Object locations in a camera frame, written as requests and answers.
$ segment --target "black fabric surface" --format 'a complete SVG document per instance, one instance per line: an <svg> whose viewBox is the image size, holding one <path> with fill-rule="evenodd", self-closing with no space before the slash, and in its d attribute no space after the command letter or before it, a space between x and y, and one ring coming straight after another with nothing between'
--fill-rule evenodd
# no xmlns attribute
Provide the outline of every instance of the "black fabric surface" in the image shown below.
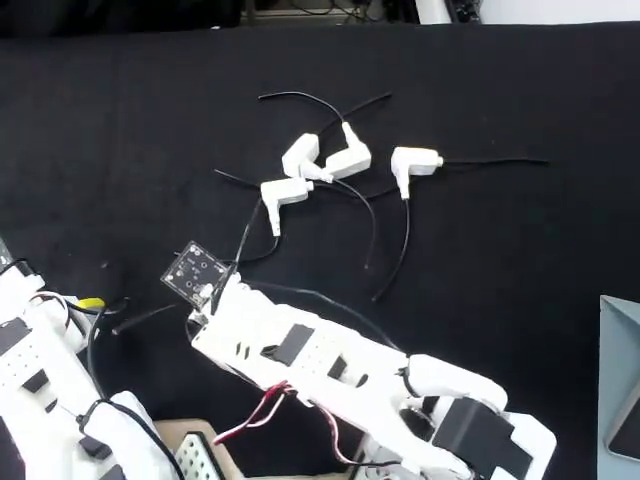
<svg viewBox="0 0 640 480"><path fill-rule="evenodd" d="M637 112L640 26L372 27L237 30L0 44L0 225L65 293L127 294L133 311L176 300L158 278L191 239L228 257L255 193L212 174L281 175L280 155L331 117L260 93L300 89L354 118L373 168L392 184L395 145L446 159L530 156L548 167L439 172L412 188L406 264L369 297L403 236L395 195L376 202L381 241L362 269L362 205L314 192L283 209L280 251L245 277L315 288L426 352L503 385L510 407L558 436L547 478L596 477L598 296L640 299ZM332 131L325 152L341 147ZM270 245L266 221L247 251ZM359 327L307 299L313 308ZM201 417L221 430L259 398L191 350L188 309L98 342L109 391L131 389L156 419ZM351 443L355 435L351 432ZM317 412L291 402L267 428L229 441L248 475L335 469Z"/></svg>

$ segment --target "red wire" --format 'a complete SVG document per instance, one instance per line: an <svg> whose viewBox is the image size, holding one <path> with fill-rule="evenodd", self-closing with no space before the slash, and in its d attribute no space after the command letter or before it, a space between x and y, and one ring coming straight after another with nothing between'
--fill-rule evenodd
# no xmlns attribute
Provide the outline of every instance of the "red wire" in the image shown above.
<svg viewBox="0 0 640 480"><path fill-rule="evenodd" d="M247 425L249 425L250 423L253 423L255 417L264 408L267 400L269 400L271 397L276 395L278 392L280 392L280 390L282 390L283 388L286 388L287 386L289 386L289 383L286 380L283 380L282 382L278 383L277 385L273 385L272 387L269 387L266 390L266 392L264 393L264 395L263 395L262 399L260 400L260 403L258 404L256 409L253 411L253 413L251 413L251 415L249 415L249 418L247 418L240 425L235 426L235 427L227 430L226 432L223 432L223 433L219 434L218 436L216 436L213 439L213 444L214 445L219 445L219 444L227 441L228 439L230 439L232 437L235 437L240 432L244 431L247 428Z"/></svg>

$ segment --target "black wire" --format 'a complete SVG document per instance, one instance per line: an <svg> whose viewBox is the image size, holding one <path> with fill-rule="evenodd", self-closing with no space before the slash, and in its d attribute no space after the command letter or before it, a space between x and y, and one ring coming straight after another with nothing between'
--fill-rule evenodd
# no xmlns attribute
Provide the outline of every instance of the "black wire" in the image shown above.
<svg viewBox="0 0 640 480"><path fill-rule="evenodd" d="M237 183L238 185L246 188L252 188L254 190L260 190L260 184L256 182L252 182L250 180L246 180L244 178L240 178L236 175L232 175L231 173L223 172L222 170L218 170L217 168L213 169L213 173L224 177L227 180L231 180L232 182Z"/></svg>
<svg viewBox="0 0 640 480"><path fill-rule="evenodd" d="M90 308L83 308L80 305L76 305L75 303L70 302L69 300L66 300L66 302L67 302L67 306L71 310L75 310L76 312L84 313L85 315L97 315L100 312L100 309L92 310ZM103 315L105 315L105 316L117 315L118 313L122 313L122 311L125 308L126 308L126 305L123 305L122 307L120 307L119 309L116 309L116 310L107 310Z"/></svg>
<svg viewBox="0 0 640 480"><path fill-rule="evenodd" d="M86 425L89 422L91 415L95 411L95 405L99 405L100 403L106 403L107 405L110 405L115 410L125 414L131 420L136 422L138 426L144 431L144 433L151 439L151 441L160 449L160 451L164 454L164 456L167 457L167 460L169 460L169 463L171 464L172 468L176 471L176 474L178 475L178 479L185 480L184 473L182 473L182 469L180 468L180 465L178 465L178 461L176 460L176 457L173 455L171 450L169 450L169 447L167 447L164 444L164 442L160 439L158 434L156 434L156 432L153 431L153 429L147 424L147 422L145 422L144 419L140 417L140 415L138 415L136 412L134 412L130 408L125 407L124 405L120 405L119 403L112 402L111 400L101 399L97 403L94 403L94 405L92 405L92 408L89 409L87 414L85 414L84 416L78 417L78 419L80 420L79 423L81 425Z"/></svg>
<svg viewBox="0 0 640 480"><path fill-rule="evenodd" d="M170 310L170 309L175 308L177 306L178 306L177 303L172 303L170 305L165 305L164 307L156 308L155 310L151 310L151 311L142 313L140 315L136 315L135 317L132 317L132 318L130 318L128 320L125 320L124 322L122 322L117 327L112 328L111 329L111 334L112 335L120 335L125 330L129 330L130 328L135 327L139 323L142 323L145 320L147 320L147 319L149 319L151 317L154 317L159 313L162 313L162 312L164 312L166 310Z"/></svg>
<svg viewBox="0 0 640 480"><path fill-rule="evenodd" d="M20 264L24 264L27 267L29 267L31 270L33 270L31 268L31 265L29 265L29 261L26 258L16 258L12 262L10 262L10 263L6 264L4 267L2 267L2 270L0 270L0 275L2 275L5 272L7 272L10 268L13 268L16 265L20 265Z"/></svg>
<svg viewBox="0 0 640 480"><path fill-rule="evenodd" d="M360 199L360 201L364 204L364 206L367 208L367 210L369 210L369 216L371 217L371 239L369 240L369 248L367 249L367 256L364 262L364 268L365 270L368 270L371 263L371 258L373 257L373 249L375 248L375 245L376 245L376 236L378 233L378 222L376 220L376 212L373 211L371 204L367 201L364 195L362 195L357 189L355 189L348 183L343 182L342 180L334 179L334 182L337 185L340 185L341 187L346 188L351 193L356 195Z"/></svg>
<svg viewBox="0 0 640 480"><path fill-rule="evenodd" d="M475 170L476 168L479 167L485 167L485 166L490 166L490 165L500 165L500 164L505 164L505 163L529 163L532 165L549 165L551 162L549 160L545 160L545 159L541 159L541 158L527 158L527 157L522 157L522 158L495 158L495 159L490 159L490 160L447 160L444 162L443 167L445 168L445 170L448 171L455 171L455 172L468 172L469 170ZM458 169L456 168L456 165L460 165L460 166L465 166L466 168L461 168ZM418 182L420 180L424 180L428 178L428 176L423 176L423 177L411 177L409 179L409 184L413 184L415 182ZM381 197L385 197L391 193L395 193L398 191L398 186L397 185L393 185L390 187L387 187L383 190L380 190L378 192L374 192L374 193L369 193L367 195L365 195L367 200L377 200L378 198Z"/></svg>
<svg viewBox="0 0 640 480"><path fill-rule="evenodd" d="M369 100L366 100L358 105L356 105L355 107L353 107L351 110L348 110L347 112L343 113L342 116L343 117L350 117L354 114L356 114L357 112L359 112L360 110L363 110L364 108L373 105L374 103L378 103L382 100L386 100L388 98L391 98L393 94L391 92L386 92L383 93L382 95L378 95L377 97L373 97L370 98ZM335 125L338 122L337 118L334 118L333 120L331 120L330 122L328 122L324 127L322 127L320 129L320 131L318 132L318 136L321 137L327 130L329 130L329 128L331 128L333 125Z"/></svg>
<svg viewBox="0 0 640 480"><path fill-rule="evenodd" d="M404 262L404 257L407 254L407 247L409 245L409 232L411 232L411 209L409 208L409 200L403 200L404 209L406 213L406 223L404 230L404 242L402 244L402 250L400 251L400 256L398 257L398 261L396 262L396 266L393 267L391 274L384 282L382 287L378 290L378 292L371 299L373 302L377 302L382 298L382 296L389 291L389 287L393 284L394 280L398 276L398 272L400 271L400 267L402 267L402 263Z"/></svg>
<svg viewBox="0 0 640 480"><path fill-rule="evenodd" d="M357 14L355 14L353 12L350 12L350 11L346 10L344 7L341 7L340 5L338 5L336 0L333 0L331 2L331 4L333 5L333 8L337 8L342 13L344 13L347 17L355 18L356 20L358 20L360 22L364 22L366 20L365 17L361 17L360 15L357 15Z"/></svg>
<svg viewBox="0 0 640 480"><path fill-rule="evenodd" d="M335 113L336 117L338 117L338 119L340 119L340 123L344 123L345 122L344 116L342 116L342 114L340 113L340 111L336 107L331 105L329 102L326 102L326 101L322 100L321 98L318 98L318 97L316 97L314 95L311 95L309 93L299 92L299 91L296 91L296 90L291 90L291 91L286 91L286 92L274 92L274 93L267 93L267 94L264 94L264 95L260 95L258 97L258 100L269 100L271 98L278 98L278 97L285 97L285 96L298 96L298 97L308 98L309 100L313 100L314 102L319 103L320 105L324 105L329 110L331 110L333 113Z"/></svg>
<svg viewBox="0 0 640 480"><path fill-rule="evenodd" d="M229 279L233 276L234 273L238 271L238 264L240 261L240 255L242 255L242 250L247 242L247 238L249 238L249 231L251 227L256 221L258 217L258 210L260 209L260 205L262 205L262 198L258 198L255 207L253 207L253 212L251 212L251 217L249 221L244 227L244 232L242 233L242 238L240 239L240 243L238 244L238 250L236 251L236 256L231 262L231 265L227 267L227 270L224 272L218 283L216 284L213 293L211 294L211 310L210 313L213 315L218 309L218 304L220 303L220 298L222 297L222 292L224 291L227 283L229 283Z"/></svg>
<svg viewBox="0 0 640 480"><path fill-rule="evenodd" d="M357 310L354 310L351 307L348 307L347 305L344 305L330 297L327 297L326 295L317 292L316 290L310 290L307 288L298 288L298 287L289 287L286 285L279 285L277 283L269 283L269 282L260 282L260 281L248 281L245 282L247 285L251 286L251 287L256 287L256 288L271 288L273 290L282 290L284 292L293 292L293 293L298 293L298 294L303 294L303 295L311 295L313 297L319 298L320 300L328 303L329 305L332 305L334 307L337 307L345 312L347 312L348 314L352 315L353 317L355 317L357 320L359 320L363 325L365 325L367 328L369 328L370 330L372 330L373 332L376 333L376 335L378 335L378 337L389 347L394 348L396 350L400 350L400 347L398 347L395 342L393 340L391 340L391 338L385 333L385 331L380 328L378 325L376 325L373 321L369 320L367 317L365 317L363 314L361 314L360 312L358 312Z"/></svg>
<svg viewBox="0 0 640 480"><path fill-rule="evenodd" d="M264 253L261 253L259 255L256 255L255 257L249 257L249 258L241 258L240 262L238 262L240 265L246 265L248 263L255 263L255 262L259 262L260 260L264 260L265 258L270 257L271 255L273 255L274 253L276 253L276 251L278 250L278 248L280 248L280 236L278 237L273 237L273 244L271 245L271 248L269 248L269 250L267 250ZM232 263L233 260L221 260L223 263Z"/></svg>
<svg viewBox="0 0 640 480"><path fill-rule="evenodd" d="M238 244L238 250L236 251L235 259L233 260L233 263L236 264L236 268L237 268L237 264L240 262L240 255L242 255L242 250L244 250L244 246L246 245L247 239L249 238L249 231L251 230L251 227L256 221L256 218L258 216L258 210L260 210L261 205L262 205L262 198L259 198L255 206L253 207L253 212L251 212L251 217L249 218L249 221L244 227L244 232L242 232L242 238L240 239L240 243Z"/></svg>
<svg viewBox="0 0 640 480"><path fill-rule="evenodd" d="M534 165L549 165L551 162L544 158L529 158L529 157L503 157L503 158L490 158L487 160L472 160L472 159L450 159L444 162L443 167L453 167L455 165L497 165L502 163L531 163Z"/></svg>
<svg viewBox="0 0 640 480"><path fill-rule="evenodd" d="M125 307L121 307L119 311L122 311L124 308L126 308L127 305L129 305L129 298L125 297L121 300L121 302L125 304ZM105 317L105 313L108 309L109 305L107 304L98 311L96 318L93 320L93 325L91 325L91 329L89 330L89 336L87 337L87 371L89 372L89 376L93 380L93 384L96 387L98 396L102 399L106 398L106 395L104 389L102 388L102 385L100 384L100 381L98 380L98 377L96 376L94 343L98 329L101 327L103 321L107 318Z"/></svg>
<svg viewBox="0 0 640 480"><path fill-rule="evenodd" d="M300 10L301 12L304 12L304 13L309 14L309 15L329 15L331 12L333 12L333 5L331 5L331 7L329 7L329 9L324 11L324 12L314 12L312 10L307 10L306 8L302 8L302 7L298 6L298 5L296 5L293 2L293 0L289 0L289 5L291 5L296 10Z"/></svg>

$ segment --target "perforated white plate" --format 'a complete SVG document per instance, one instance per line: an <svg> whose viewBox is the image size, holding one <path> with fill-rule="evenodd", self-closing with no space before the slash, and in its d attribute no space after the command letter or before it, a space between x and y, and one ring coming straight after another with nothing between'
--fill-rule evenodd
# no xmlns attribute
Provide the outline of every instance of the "perforated white plate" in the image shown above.
<svg viewBox="0 0 640 480"><path fill-rule="evenodd" d="M15 391L42 368L30 333L0 357L0 394Z"/></svg>
<svg viewBox="0 0 640 480"><path fill-rule="evenodd" d="M175 456L185 480L224 480L204 435L185 435Z"/></svg>

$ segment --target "gray box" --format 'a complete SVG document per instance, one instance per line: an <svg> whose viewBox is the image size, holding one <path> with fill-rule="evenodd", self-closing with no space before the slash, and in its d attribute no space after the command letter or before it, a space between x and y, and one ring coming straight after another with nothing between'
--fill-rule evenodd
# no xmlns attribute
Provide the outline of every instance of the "gray box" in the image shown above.
<svg viewBox="0 0 640 480"><path fill-rule="evenodd" d="M640 461L613 455L606 441L640 383L640 304L600 298L598 479L640 478Z"/></svg>

